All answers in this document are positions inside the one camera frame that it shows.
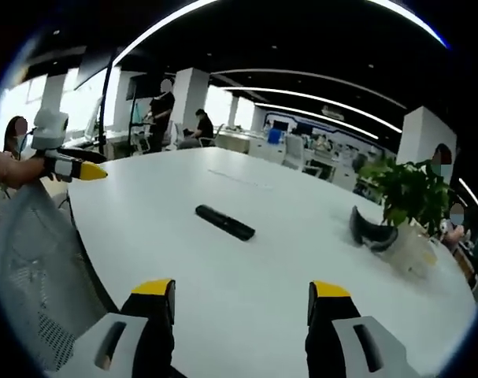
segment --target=ceiling light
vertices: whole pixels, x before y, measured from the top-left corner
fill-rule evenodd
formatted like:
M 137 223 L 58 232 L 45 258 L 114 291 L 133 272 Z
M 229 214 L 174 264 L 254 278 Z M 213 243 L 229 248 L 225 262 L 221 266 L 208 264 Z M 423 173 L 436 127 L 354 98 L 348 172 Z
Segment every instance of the ceiling light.
M 300 110 L 300 109 L 294 109 L 294 108 L 287 108 L 286 106 L 278 106 L 278 105 L 270 105 L 270 104 L 261 104 L 261 103 L 256 103 L 256 106 L 261 106 L 264 108 L 273 108 L 273 109 L 280 109 L 280 110 L 286 110 L 288 112 L 294 112 L 294 113 L 300 113 L 300 114 L 305 114 L 306 116 L 311 116 L 311 117 L 316 117 L 320 118 L 322 120 L 329 120 L 331 122 L 335 122 L 336 124 L 340 124 L 342 126 L 345 126 L 346 128 L 350 128 L 352 130 L 355 130 L 356 132 L 360 132 L 361 134 L 365 134 L 369 136 L 370 138 L 378 139 L 379 137 L 377 135 L 374 135 L 370 132 L 366 132 L 365 130 L 361 130 L 360 128 L 357 128 L 351 124 L 346 124 L 345 122 L 342 122 L 341 120 L 335 120 L 330 117 L 325 117 L 325 116 L 320 116 L 319 114 L 311 113 L 311 112 L 306 112 L 305 110 Z
M 442 40 L 442 38 L 435 33 L 431 27 L 426 24 L 423 20 L 421 20 L 419 17 L 417 17 L 415 14 L 410 12 L 408 9 L 403 8 L 401 5 L 396 4 L 392 1 L 389 0 L 368 0 L 369 2 L 375 2 L 379 6 L 383 6 L 384 8 L 388 8 L 389 10 L 392 10 L 393 12 L 396 12 L 400 16 L 405 17 L 407 20 L 412 21 L 415 23 L 417 26 L 420 26 L 423 28 L 425 31 L 427 31 L 434 39 L 436 39 L 438 42 L 443 44 L 445 47 L 448 47 L 445 42 Z
M 293 96 L 298 96 L 298 97 L 310 98 L 311 100 L 327 102 L 328 104 L 337 105 L 337 106 L 340 106 L 341 108 L 352 110 L 353 112 L 359 113 L 362 116 L 371 118 L 372 120 L 375 120 L 377 122 L 380 122 L 381 124 L 384 124 L 384 125 L 388 126 L 391 130 L 399 132 L 400 134 L 402 133 L 402 130 L 400 130 L 399 128 L 395 127 L 394 125 L 390 124 L 389 122 L 386 122 L 385 120 L 381 120 L 379 117 L 373 116 L 370 113 L 366 113 L 363 110 L 356 109 L 353 106 L 348 106 L 348 105 L 342 104 L 341 102 L 328 100 L 327 98 L 312 96 L 311 94 L 304 94 L 304 93 L 298 93 L 298 92 L 292 92 L 292 91 L 284 91 L 282 89 L 256 88 L 256 87 L 222 87 L 221 89 L 225 89 L 226 91 L 255 91 L 255 92 L 280 93 L 282 95 L 293 95 Z
M 459 198 L 459 201 L 461 201 L 464 206 L 468 207 L 468 204 L 466 203 L 464 199 L 461 198 L 460 195 L 457 195 L 457 197 Z
M 345 85 L 350 85 L 352 87 L 355 87 L 357 89 L 361 89 L 362 91 L 367 91 L 375 96 L 381 97 L 384 100 L 388 100 L 389 102 L 399 106 L 400 108 L 406 109 L 406 106 L 403 104 L 400 104 L 399 102 L 393 100 L 392 98 L 389 98 L 387 96 L 384 96 L 383 94 L 372 91 L 371 89 L 368 89 L 367 87 L 362 87 L 361 85 L 357 85 L 355 83 L 351 83 L 350 81 L 345 81 L 342 79 L 337 79 L 336 77 L 331 77 L 331 76 L 325 76 L 325 75 L 320 75 L 318 73 L 313 73 L 313 72 L 303 72 L 303 71 L 295 71 L 292 69 L 228 69 L 226 71 L 218 71 L 218 72 L 212 72 L 211 75 L 224 75 L 226 73 L 237 73 L 237 72 L 273 72 L 273 73 L 286 73 L 289 75 L 304 75 L 304 76 L 309 76 L 309 77 L 316 77 L 318 79 L 323 79 L 323 80 L 331 80 L 335 81 L 336 83 L 341 83 Z
M 177 10 L 176 12 L 168 15 L 163 20 L 158 21 L 155 25 L 151 26 L 147 29 L 144 33 L 142 33 L 139 37 L 137 37 L 132 43 L 130 43 L 120 54 L 114 59 L 113 65 L 117 65 L 120 61 L 128 55 L 132 50 L 134 50 L 140 43 L 142 43 L 145 39 L 153 35 L 155 32 L 163 28 L 164 26 L 170 24 L 171 22 L 177 20 L 178 18 L 193 12 L 194 10 L 200 9 L 203 6 L 207 6 L 208 4 L 212 4 L 213 2 L 217 2 L 218 0 L 197 0 L 196 2 L 192 2 L 187 6 Z
M 459 182 L 461 183 L 463 188 L 466 189 L 466 191 L 468 192 L 470 197 L 473 199 L 473 201 L 475 201 L 476 205 L 478 206 L 478 199 L 476 199 L 476 196 L 473 194 L 472 190 L 468 187 L 468 185 L 466 185 L 466 183 L 463 181 L 463 179 L 460 178 Z

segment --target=white round table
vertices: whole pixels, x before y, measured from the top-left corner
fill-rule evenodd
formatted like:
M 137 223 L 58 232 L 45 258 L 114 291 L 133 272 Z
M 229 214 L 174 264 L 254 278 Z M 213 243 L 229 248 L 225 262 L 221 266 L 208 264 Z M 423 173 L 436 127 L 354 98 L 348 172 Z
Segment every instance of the white round table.
M 472 320 L 472 293 L 446 250 L 428 280 L 404 280 L 350 239 L 352 207 L 377 222 L 381 208 L 323 180 L 218 148 L 103 166 L 106 179 L 69 186 L 83 244 L 119 308 L 144 281 L 176 280 L 172 364 L 191 378 L 307 376 L 311 280 L 346 288 L 420 374 L 439 371 Z M 201 204 L 256 235 L 245 243 L 212 226 L 195 215 Z

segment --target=black pants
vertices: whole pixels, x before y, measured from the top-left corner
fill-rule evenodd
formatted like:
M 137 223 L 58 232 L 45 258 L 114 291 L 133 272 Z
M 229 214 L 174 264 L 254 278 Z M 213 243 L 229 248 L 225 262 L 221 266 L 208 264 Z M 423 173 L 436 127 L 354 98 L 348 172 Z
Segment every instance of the black pants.
M 150 127 L 150 136 L 147 141 L 150 144 L 150 150 L 148 154 L 153 152 L 160 152 L 163 143 L 163 137 L 165 135 L 165 129 L 158 127 L 158 125 Z

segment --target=black shirt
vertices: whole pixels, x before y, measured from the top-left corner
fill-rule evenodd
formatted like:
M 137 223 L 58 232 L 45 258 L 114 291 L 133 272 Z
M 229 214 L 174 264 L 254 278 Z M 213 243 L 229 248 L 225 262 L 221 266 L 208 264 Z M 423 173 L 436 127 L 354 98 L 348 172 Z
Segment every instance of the black shirt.
M 214 138 L 214 126 L 209 116 L 205 116 L 198 122 L 197 129 L 202 131 L 200 138 Z
M 150 102 L 153 117 L 167 110 L 172 110 L 175 101 L 176 99 L 174 98 L 172 92 L 167 92 L 160 98 L 153 98 L 153 100 Z M 157 124 L 155 126 L 156 132 L 164 134 L 167 130 L 167 127 L 169 126 L 169 120 L 170 114 L 167 114 L 165 117 L 158 118 L 155 121 Z

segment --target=potted plant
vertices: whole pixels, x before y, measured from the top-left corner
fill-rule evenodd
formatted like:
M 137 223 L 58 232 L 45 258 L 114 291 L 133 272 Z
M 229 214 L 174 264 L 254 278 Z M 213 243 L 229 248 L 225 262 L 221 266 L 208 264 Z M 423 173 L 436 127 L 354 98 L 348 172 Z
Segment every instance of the potted plant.
M 384 223 L 399 227 L 414 219 L 428 236 L 439 230 L 448 209 L 450 188 L 432 171 L 431 160 L 395 164 L 386 159 L 378 165 L 365 165 L 359 176 L 378 186 L 384 199 Z
M 449 205 L 450 188 L 433 172 L 431 163 L 395 164 L 386 159 L 359 172 L 373 181 L 383 196 L 383 223 L 398 228 L 398 238 L 384 258 L 396 269 L 420 277 L 426 277 L 428 267 L 436 263 L 428 237 L 439 230 Z

